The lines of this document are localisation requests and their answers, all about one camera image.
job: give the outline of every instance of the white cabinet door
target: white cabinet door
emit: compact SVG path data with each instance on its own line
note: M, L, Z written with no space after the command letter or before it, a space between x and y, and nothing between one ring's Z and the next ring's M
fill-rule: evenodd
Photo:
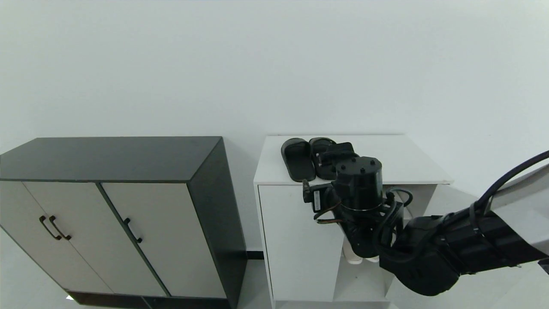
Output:
M166 296L94 183L25 183L116 294Z
M103 188L171 295L226 298L186 184Z
M344 238L339 226L313 220L301 186L260 185L259 199L273 298L332 301Z
M58 236L48 214L36 203L23 183L0 181L0 224L42 269L63 288L72 291L112 293L79 253Z
M469 207L477 199L452 186L438 185L425 216L455 212ZM514 267L463 275L450 290L433 297L416 294L394 278L386 298L396 306L407 309L490 308L526 273Z

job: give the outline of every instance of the white shelf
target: white shelf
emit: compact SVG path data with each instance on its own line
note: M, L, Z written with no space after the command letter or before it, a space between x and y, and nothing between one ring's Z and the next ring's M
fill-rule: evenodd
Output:
M383 273L379 268L379 263L364 260L359 265L351 265L342 256L335 284L334 301L387 301Z
M268 136L255 173L255 185L301 185L291 180L281 155L292 137L309 141L316 136ZM336 142L351 142L360 156L375 157L383 165L383 184L449 184L452 178L406 135L328 135ZM316 179L312 185L326 183Z

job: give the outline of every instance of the slipper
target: slipper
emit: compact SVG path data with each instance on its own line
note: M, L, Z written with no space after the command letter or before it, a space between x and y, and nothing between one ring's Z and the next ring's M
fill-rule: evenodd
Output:
M284 163L293 181L314 180L315 167L311 161L311 144L304 139L289 139L280 149Z
M331 164L322 165L320 154L326 152L331 145L336 143L327 137L316 137L309 141L312 149L312 162L315 165L316 175L324 180L335 180L335 171Z

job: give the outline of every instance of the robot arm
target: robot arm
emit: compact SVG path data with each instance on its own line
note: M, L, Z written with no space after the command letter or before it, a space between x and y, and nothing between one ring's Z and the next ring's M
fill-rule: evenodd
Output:
M460 275L548 258L549 227L532 228L527 207L544 206L549 197L549 165L503 186L519 172L549 157L542 153L509 171L475 203L444 216L418 217L405 227L404 207L412 193L391 188L383 197L382 164L351 150L328 150L322 164L332 164L330 184L303 184L304 202L312 202L314 219L328 211L355 254L379 256L379 265L416 293L434 296L451 288ZM396 202L394 193L407 193Z

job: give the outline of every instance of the black handle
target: black handle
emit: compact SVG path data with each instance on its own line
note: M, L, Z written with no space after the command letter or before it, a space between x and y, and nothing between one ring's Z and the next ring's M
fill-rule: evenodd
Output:
M142 239L141 237L140 237L140 238L136 238L136 236L133 234L132 230L130 229L130 221L131 221L131 220L130 220L129 218L126 218L126 219L124 219L124 224L128 227L128 230L130 231L130 234L132 234L133 239L135 239L135 241L136 241L138 244L140 244L140 243L143 241L143 239Z
M59 236L59 235L53 236L52 231L50 231L50 230L48 229L48 227L44 224L44 220L46 220L46 217L45 217L45 216L41 216L41 217L40 217L40 223L42 223L42 226L46 229L46 231L48 231L48 233L49 233L53 238L55 238L55 239L57 239L57 240L61 240L61 236Z
M55 216L51 216L49 218L49 221L52 223L53 227L57 230L57 232L64 238L64 239L67 239L67 240L70 240L72 237L70 235L67 235L65 236L65 234L63 234L63 232L61 232L59 230L59 228L57 227L57 225L55 224L55 222L53 222L55 220Z

